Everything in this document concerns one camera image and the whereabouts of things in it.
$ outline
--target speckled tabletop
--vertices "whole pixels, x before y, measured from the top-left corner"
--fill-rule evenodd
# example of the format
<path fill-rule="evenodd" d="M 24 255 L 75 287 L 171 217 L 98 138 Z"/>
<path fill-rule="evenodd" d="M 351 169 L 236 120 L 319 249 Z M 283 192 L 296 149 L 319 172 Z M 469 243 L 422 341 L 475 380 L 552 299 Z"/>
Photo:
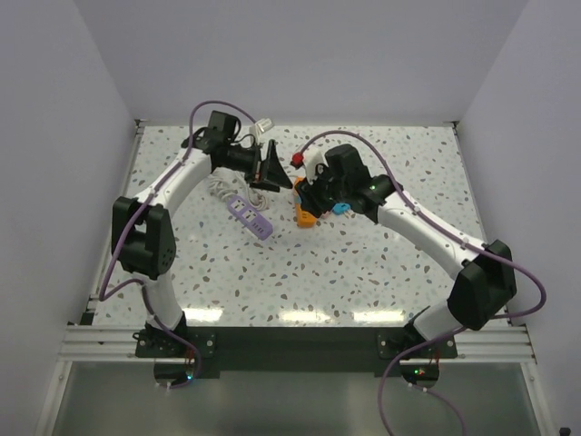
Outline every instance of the speckled tabletop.
<path fill-rule="evenodd" d="M 289 166 L 292 154 L 311 136 L 330 128 L 336 126 L 277 126 L 267 138 L 277 140 L 287 172 L 300 175 Z M 341 129 L 371 140 L 388 159 L 399 182 L 425 207 L 482 238 L 451 128 Z M 186 136 L 182 126 L 145 128 L 129 195 L 159 175 Z M 377 159 L 354 141 L 331 136 L 319 146 L 354 144 L 371 173 L 380 173 Z M 227 178 L 241 188 L 234 177 Z M 399 326 L 449 295 L 452 281 L 444 271 L 397 233 L 354 213 L 332 215 L 311 229 L 301 229 L 295 223 L 291 191 L 267 195 L 271 206 L 263 214 L 271 220 L 274 232 L 264 242 L 243 231 L 225 203 L 208 194 L 207 181 L 198 185 L 175 214 L 178 251 L 172 267 L 173 285 L 190 325 Z M 118 266 L 112 283 L 127 277 Z M 99 303 L 94 324 L 138 325 L 144 319 L 140 293 L 129 287 Z"/>

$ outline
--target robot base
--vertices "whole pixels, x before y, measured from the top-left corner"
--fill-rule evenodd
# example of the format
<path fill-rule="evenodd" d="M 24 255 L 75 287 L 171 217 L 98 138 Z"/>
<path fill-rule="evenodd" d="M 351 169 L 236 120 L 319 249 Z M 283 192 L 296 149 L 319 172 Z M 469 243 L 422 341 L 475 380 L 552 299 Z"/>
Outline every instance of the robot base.
<path fill-rule="evenodd" d="M 379 377 L 402 348 L 400 327 L 187 327 L 185 317 L 174 331 L 202 355 L 202 378 L 219 378 L 222 371 L 372 372 Z M 185 347 L 147 325 L 133 335 L 139 358 L 183 358 Z M 458 357 L 449 339 L 420 350 L 410 358 Z M 156 363 L 158 378 L 183 372 L 183 364 Z M 391 376 L 400 376 L 395 369 Z"/>

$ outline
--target purple power strip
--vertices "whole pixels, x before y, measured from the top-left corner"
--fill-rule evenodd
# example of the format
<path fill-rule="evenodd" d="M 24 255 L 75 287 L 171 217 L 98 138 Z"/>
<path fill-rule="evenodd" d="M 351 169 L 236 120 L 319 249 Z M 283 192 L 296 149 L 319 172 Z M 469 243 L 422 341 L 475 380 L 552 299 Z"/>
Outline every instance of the purple power strip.
<path fill-rule="evenodd" d="M 239 195 L 234 195 L 228 200 L 226 206 L 230 213 L 238 218 L 238 221 L 244 224 L 244 227 L 261 241 L 264 241 L 272 234 L 271 222 Z"/>

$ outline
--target white cord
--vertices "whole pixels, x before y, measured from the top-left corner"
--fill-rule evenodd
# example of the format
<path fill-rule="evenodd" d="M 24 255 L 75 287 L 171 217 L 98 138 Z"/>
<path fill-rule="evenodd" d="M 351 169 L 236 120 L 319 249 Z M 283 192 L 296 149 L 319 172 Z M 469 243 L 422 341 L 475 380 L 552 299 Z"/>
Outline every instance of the white cord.
<path fill-rule="evenodd" d="M 226 177 L 229 175 L 223 174 L 218 168 L 208 177 L 208 191 L 210 191 L 210 195 L 214 195 L 222 202 L 227 202 L 233 195 L 238 193 L 236 186 L 226 182 Z M 234 173 L 234 176 L 244 188 L 246 199 L 257 211 L 264 211 L 269 208 L 269 198 L 264 193 L 250 188 L 238 173 Z"/>

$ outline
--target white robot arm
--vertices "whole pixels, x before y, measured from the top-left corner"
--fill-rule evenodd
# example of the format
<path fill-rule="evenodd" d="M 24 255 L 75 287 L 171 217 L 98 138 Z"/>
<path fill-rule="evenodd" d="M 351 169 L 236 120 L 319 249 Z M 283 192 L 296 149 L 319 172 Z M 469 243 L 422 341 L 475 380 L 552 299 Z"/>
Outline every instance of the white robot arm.
<path fill-rule="evenodd" d="M 445 301 L 426 308 L 404 328 L 401 350 L 462 327 L 479 330 L 515 295 L 512 268 L 467 249 L 481 247 L 510 260 L 511 253 L 505 244 L 501 241 L 485 244 L 464 234 L 422 207 L 406 191 L 402 193 L 408 203 L 404 202 L 390 177 L 385 174 L 371 177 L 350 144 L 336 146 L 324 156 L 316 149 L 295 154 L 292 164 L 304 167 L 306 172 L 306 178 L 296 187 L 303 211 L 319 217 L 336 203 L 348 203 L 354 212 L 365 214 L 374 223 L 396 231 L 424 250 L 454 280 Z M 419 217 L 419 211 L 462 243 L 428 225 Z"/>
<path fill-rule="evenodd" d="M 145 285 L 150 305 L 147 322 L 155 329 L 174 331 L 184 323 L 171 280 L 176 254 L 172 218 L 196 185 L 215 168 L 225 167 L 243 172 L 246 182 L 257 189 L 292 187 L 276 154 L 276 144 L 269 142 L 263 161 L 259 145 L 242 148 L 235 143 L 238 126 L 238 118 L 212 112 L 208 126 L 193 138 L 193 148 L 188 149 L 188 140 L 184 141 L 175 161 L 153 183 L 133 198 L 118 198 L 113 205 L 112 251 L 121 247 L 118 260 L 123 269 L 135 282 Z"/>

